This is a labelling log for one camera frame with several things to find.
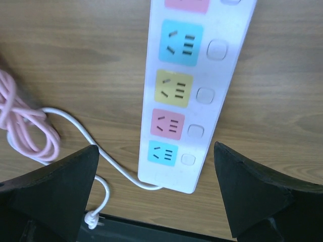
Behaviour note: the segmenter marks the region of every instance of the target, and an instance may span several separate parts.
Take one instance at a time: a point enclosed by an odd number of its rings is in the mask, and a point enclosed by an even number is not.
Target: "pink cable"
[[[46,114],[31,109],[16,94],[14,79],[0,70],[0,128],[8,131],[14,148],[24,156],[40,161],[54,161],[60,152],[60,137],[46,123]],[[30,137],[27,126],[35,125],[46,135],[46,145],[40,149]]]

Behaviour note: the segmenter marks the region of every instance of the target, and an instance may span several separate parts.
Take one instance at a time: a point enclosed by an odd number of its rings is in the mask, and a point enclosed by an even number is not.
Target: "yellow outlet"
[[[192,84],[193,77],[190,75],[158,70],[155,101],[179,107],[187,107]]]

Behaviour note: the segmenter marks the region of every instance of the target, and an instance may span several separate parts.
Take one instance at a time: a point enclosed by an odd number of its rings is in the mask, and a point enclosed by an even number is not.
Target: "wooden table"
[[[136,175],[149,0],[2,0],[1,68],[42,106],[63,108]],[[213,143],[288,175],[323,183],[323,1],[258,0]],[[87,145],[50,116],[61,157]],[[40,132],[34,131],[41,142]],[[0,140],[0,180],[41,167]],[[212,147],[196,192],[145,191],[101,159],[110,184],[103,213],[231,238]],[[88,209],[103,199],[95,182]]]

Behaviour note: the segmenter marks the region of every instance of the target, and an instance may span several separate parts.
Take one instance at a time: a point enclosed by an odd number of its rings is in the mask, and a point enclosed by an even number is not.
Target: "white power strip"
[[[256,0],[152,0],[138,178],[194,192]]]

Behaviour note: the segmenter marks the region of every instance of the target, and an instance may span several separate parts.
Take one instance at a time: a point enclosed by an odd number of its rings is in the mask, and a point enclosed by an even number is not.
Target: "black triangular piece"
[[[216,143],[214,163],[238,242],[323,241],[323,186],[256,163]]]
[[[76,241],[99,152],[84,148],[0,187],[1,241]]]

